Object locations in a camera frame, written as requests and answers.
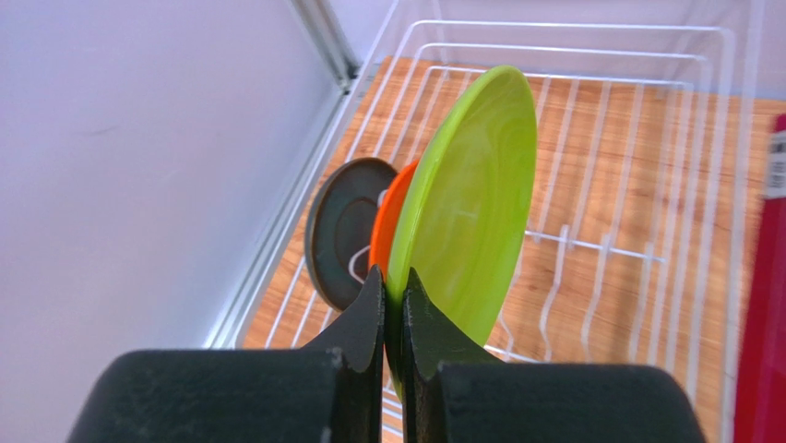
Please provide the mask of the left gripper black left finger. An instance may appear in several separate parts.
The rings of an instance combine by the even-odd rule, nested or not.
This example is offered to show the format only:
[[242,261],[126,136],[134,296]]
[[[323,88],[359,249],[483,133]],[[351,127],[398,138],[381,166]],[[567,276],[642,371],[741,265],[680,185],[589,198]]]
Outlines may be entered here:
[[142,350],[100,375],[72,442],[376,442],[385,287],[288,350]]

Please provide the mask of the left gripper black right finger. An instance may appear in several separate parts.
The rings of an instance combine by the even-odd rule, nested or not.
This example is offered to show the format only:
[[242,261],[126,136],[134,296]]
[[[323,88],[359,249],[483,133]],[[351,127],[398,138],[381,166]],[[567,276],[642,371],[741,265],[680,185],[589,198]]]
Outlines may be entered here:
[[683,389],[649,365],[517,364],[491,355],[409,275],[401,322],[408,442],[701,442]]

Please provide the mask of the dark teal plate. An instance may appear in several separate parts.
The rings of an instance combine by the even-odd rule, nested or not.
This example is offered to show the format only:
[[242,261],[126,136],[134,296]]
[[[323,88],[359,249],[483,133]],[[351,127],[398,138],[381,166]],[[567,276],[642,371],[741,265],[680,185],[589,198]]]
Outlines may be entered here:
[[304,257],[318,294],[333,309],[346,310],[368,272],[368,253],[379,196],[398,171],[368,157],[341,165],[319,188],[304,231]]

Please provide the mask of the orange plate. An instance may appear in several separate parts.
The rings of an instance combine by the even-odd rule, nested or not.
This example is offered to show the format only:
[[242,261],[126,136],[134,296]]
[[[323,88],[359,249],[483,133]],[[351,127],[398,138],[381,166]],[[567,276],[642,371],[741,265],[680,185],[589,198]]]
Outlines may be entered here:
[[411,180],[419,165],[419,160],[404,167],[381,197],[381,204],[375,216],[371,233],[368,268],[378,266],[384,279],[402,205],[409,191]]

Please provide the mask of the lime green plate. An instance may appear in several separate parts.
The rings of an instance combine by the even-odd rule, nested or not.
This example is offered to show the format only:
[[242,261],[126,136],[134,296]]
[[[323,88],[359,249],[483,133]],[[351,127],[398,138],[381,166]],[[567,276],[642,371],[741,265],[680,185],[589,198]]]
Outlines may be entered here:
[[537,162],[535,103],[525,75],[495,66],[458,98],[423,152],[385,272],[387,359],[402,392],[405,289],[416,272],[431,301],[484,345],[523,245]]

